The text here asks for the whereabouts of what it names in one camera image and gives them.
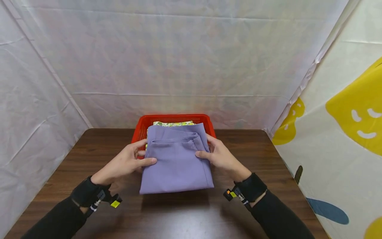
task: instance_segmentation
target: blue shape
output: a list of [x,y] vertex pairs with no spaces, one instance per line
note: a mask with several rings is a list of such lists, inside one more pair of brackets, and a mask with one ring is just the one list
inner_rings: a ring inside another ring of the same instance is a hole
[[316,199],[306,198],[315,214],[343,225],[349,224],[349,217],[344,211],[333,204]]

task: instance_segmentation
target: purple fabric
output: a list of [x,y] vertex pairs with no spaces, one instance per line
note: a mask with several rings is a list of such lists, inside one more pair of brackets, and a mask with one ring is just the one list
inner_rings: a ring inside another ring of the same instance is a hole
[[157,163],[143,169],[140,194],[213,188],[210,163],[195,152],[209,152],[203,124],[163,127],[147,132],[146,158]]

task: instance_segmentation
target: red basket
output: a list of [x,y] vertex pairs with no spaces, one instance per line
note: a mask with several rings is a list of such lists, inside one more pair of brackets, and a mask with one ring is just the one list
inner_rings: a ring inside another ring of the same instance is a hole
[[191,121],[195,124],[203,123],[206,133],[216,138],[214,127],[210,117],[205,114],[167,114],[167,115],[144,115],[142,116],[137,126],[135,127],[132,143],[147,138],[147,128],[152,126],[155,121],[162,123],[179,123]]

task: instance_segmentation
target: brown tabletop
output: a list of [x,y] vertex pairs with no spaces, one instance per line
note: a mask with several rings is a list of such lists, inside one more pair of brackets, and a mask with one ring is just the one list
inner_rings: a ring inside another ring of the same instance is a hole
[[[90,129],[84,133],[5,238],[20,238],[87,176],[94,174],[131,142],[132,129]],[[216,136],[247,168],[289,206],[317,239],[328,239],[304,195],[268,136],[261,130],[216,130]],[[235,198],[223,197],[233,182],[212,168],[215,188],[139,195],[138,173],[116,187],[123,202],[102,204],[74,238],[267,238]]]

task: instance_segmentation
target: black sleeve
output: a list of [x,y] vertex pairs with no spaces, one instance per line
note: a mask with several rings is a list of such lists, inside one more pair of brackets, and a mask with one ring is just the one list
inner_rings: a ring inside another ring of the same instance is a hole
[[70,197],[58,203],[21,238],[69,239],[85,224],[86,217]]
[[314,239],[306,225],[270,191],[253,206],[252,216],[270,239]]

